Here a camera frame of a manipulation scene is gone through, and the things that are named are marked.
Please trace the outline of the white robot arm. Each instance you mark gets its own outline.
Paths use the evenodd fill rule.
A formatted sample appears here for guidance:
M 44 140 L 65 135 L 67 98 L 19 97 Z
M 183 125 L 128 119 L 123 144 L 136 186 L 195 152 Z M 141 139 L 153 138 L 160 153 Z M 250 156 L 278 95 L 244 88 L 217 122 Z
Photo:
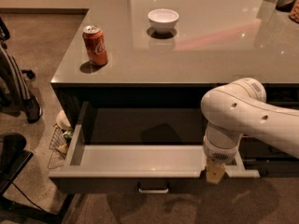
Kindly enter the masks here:
M 208 91 L 201 100 L 207 120 L 203 138 L 206 181 L 219 183 L 225 175 L 257 178 L 238 154 L 243 135 L 249 135 L 299 158 L 299 111 L 269 105 L 263 85 L 251 77 Z

